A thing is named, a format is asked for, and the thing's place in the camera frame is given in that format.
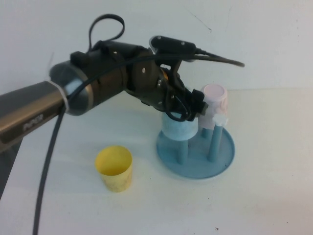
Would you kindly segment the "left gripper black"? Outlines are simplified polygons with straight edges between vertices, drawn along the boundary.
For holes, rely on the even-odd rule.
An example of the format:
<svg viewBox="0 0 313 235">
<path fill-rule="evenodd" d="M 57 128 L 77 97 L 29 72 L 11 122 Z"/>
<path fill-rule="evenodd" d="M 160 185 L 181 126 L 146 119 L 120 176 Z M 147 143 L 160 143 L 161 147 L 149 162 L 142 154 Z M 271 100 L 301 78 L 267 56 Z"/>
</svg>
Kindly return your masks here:
<svg viewBox="0 0 313 235">
<path fill-rule="evenodd" d="M 192 120 L 192 112 L 205 115 L 208 104 L 205 95 L 199 90 L 193 90 L 192 104 L 188 104 L 185 97 L 186 88 L 177 73 L 158 66 L 147 67 L 148 89 L 146 105 L 165 113 L 174 121 L 184 122 Z"/>
</svg>

